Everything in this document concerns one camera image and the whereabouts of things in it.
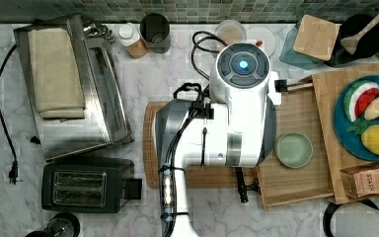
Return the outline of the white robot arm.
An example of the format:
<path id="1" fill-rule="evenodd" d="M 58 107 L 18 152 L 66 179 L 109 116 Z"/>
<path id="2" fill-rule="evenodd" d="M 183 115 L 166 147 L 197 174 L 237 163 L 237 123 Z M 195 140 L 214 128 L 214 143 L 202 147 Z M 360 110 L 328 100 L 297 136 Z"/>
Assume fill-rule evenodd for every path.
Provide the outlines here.
<path id="1" fill-rule="evenodd" d="M 186 167 L 255 167 L 274 146 L 281 94 L 268 56 L 246 42 L 225 46 L 209 85 L 185 83 L 154 117 L 162 237 L 196 237 Z"/>

